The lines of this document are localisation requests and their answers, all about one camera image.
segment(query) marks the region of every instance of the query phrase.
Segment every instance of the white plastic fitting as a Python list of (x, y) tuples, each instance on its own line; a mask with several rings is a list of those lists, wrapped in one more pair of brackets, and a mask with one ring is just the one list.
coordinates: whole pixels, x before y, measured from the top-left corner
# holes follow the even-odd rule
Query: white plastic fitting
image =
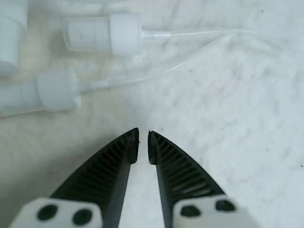
[(170, 38), (170, 32), (143, 31), (138, 13), (112, 14), (104, 18), (66, 18), (64, 40), (70, 51), (111, 51), (114, 55), (137, 55), (143, 40)]
[(81, 95), (77, 86), (76, 74), (68, 68), (0, 88), (0, 116), (79, 108)]
[(0, 75), (18, 71), (27, 23), (28, 0), (0, 0)]

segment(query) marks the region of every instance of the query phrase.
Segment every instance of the plastic tube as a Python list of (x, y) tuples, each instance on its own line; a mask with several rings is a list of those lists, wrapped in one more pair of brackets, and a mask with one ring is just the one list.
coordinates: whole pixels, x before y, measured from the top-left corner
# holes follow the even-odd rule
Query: plastic tube
[[(145, 39), (148, 40), (158, 40), (159, 38), (172, 38), (172, 37), (195, 37), (195, 36), (201, 36), (201, 35), (209, 35), (209, 34), (215, 34), (215, 35), (220, 35), (210, 43), (208, 43), (206, 46), (201, 48), (197, 53), (195, 53), (193, 56), (175, 64), (174, 66), (170, 67), (169, 69), (166, 69), (161, 72), (153, 72), (151, 73), (152, 75), (159, 75), (158, 77), (161, 77), (183, 65), (186, 63), (190, 62), (191, 60), (195, 59), (197, 56), (202, 54), (203, 51), (205, 51), (207, 48), (211, 48), (217, 43), (219, 43), (226, 35), (230, 34), (245, 34), (245, 35), (250, 35), (250, 36), (256, 36), (257, 38), (260, 38), (261, 40), (277, 46), (281, 48), (283, 51), (286, 51), (288, 54), (288, 48), (285, 47), (283, 44), (276, 42), (275, 39), (272, 39), (270, 37), (267, 37), (265, 35), (262, 35), (260, 33), (251, 31), (251, 30), (246, 30), (246, 29), (217, 29), (217, 30), (202, 30), (202, 31), (193, 31), (193, 32), (167, 32), (167, 31), (147, 31), (143, 30), (142, 31), (142, 36)], [(126, 79), (122, 80), (121, 78), (117, 79), (108, 79), (108, 80), (99, 80), (99, 81), (94, 81), (94, 82), (86, 82), (86, 83), (81, 83), (81, 91), (82, 92), (87, 92), (87, 91), (92, 91), (95, 89), (101, 89), (101, 88), (109, 88), (109, 87), (114, 87), (114, 86), (126, 86), (126, 85), (132, 85), (132, 84), (137, 84), (137, 83), (142, 83), (142, 82), (147, 82), (150, 80), (154, 80), (156, 77), (152, 76), (146, 76), (146, 77), (141, 77), (137, 79)]]

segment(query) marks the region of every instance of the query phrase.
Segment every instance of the white cloth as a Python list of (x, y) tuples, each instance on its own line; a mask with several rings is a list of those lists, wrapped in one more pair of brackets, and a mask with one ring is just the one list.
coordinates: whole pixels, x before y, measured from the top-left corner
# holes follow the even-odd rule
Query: white cloth
[[(60, 31), (62, 15), (140, 12), (147, 29), (253, 29), (303, 50), (301, 0), (133, 0), (106, 6), (58, 2), (56, 10), (47, 11), (43, 4), (37, 7), (29, 12), (21, 72), (11, 80), (63, 67), (74, 67), (80, 81), (120, 72), (130, 78), (148, 72), (157, 77), (166, 68), (163, 59), (178, 53), (183, 59), (211, 39), (146, 44), (137, 57), (69, 53)], [(134, 74), (132, 69), (141, 66), (146, 67)], [(131, 169), (120, 227), (163, 227), (156, 170), (147, 154), (148, 130), (154, 130), (199, 162), (265, 228), (301, 228), (303, 89), (303, 72), (295, 59), (256, 38), (228, 36), (166, 77), (85, 94), (79, 110), (1, 118), (0, 226), (6, 227), (24, 203), (49, 196), (99, 148), (139, 127), (139, 159)]]

